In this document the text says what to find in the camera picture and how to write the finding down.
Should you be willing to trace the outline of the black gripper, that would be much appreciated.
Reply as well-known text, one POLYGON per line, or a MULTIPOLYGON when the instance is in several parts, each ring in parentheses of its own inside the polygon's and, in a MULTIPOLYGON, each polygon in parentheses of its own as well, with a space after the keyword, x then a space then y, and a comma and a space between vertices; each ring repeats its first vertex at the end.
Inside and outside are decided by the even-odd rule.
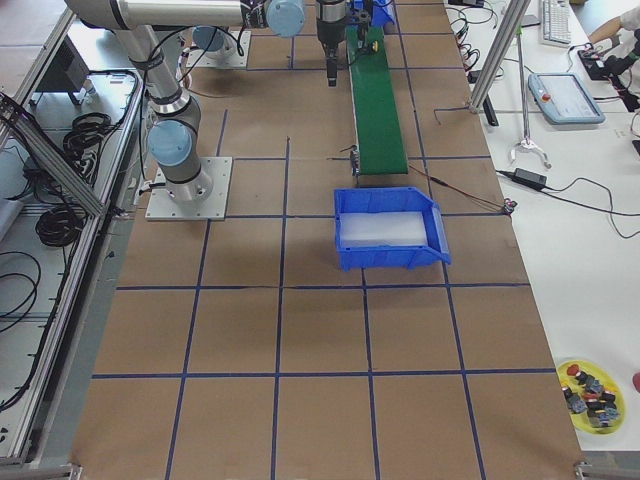
POLYGON ((348 25, 358 27, 357 54, 369 52, 368 31, 373 20, 374 0, 350 0, 348 2, 348 25))
POLYGON ((329 87, 337 85, 337 50, 345 39, 347 2, 317 0, 315 3, 316 33, 326 55, 326 77, 329 87))

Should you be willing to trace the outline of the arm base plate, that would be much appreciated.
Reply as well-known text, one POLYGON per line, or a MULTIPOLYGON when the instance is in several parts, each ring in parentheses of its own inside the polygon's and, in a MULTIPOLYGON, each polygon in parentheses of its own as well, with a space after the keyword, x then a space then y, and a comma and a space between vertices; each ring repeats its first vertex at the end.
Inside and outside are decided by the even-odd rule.
POLYGON ((245 69, 249 58, 250 39, 249 30, 195 27, 186 66, 245 69))
POLYGON ((191 182, 175 184, 157 170, 145 217, 150 221, 223 221, 232 176, 231 157, 200 157, 201 171, 191 182))

